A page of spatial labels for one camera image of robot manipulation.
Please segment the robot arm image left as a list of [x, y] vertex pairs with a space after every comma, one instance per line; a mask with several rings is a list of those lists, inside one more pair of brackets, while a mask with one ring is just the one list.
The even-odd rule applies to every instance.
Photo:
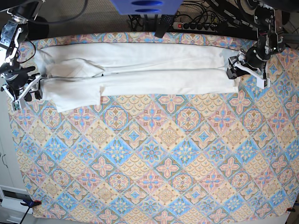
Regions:
[[28, 75], [34, 71], [34, 66], [23, 68], [18, 61], [19, 46], [28, 37], [28, 21], [35, 19], [43, 0], [2, 0], [0, 10], [7, 11], [11, 19], [0, 32], [0, 77], [6, 83], [0, 91], [12, 99], [12, 102], [31, 101], [31, 94], [42, 99], [40, 87], [41, 75]]

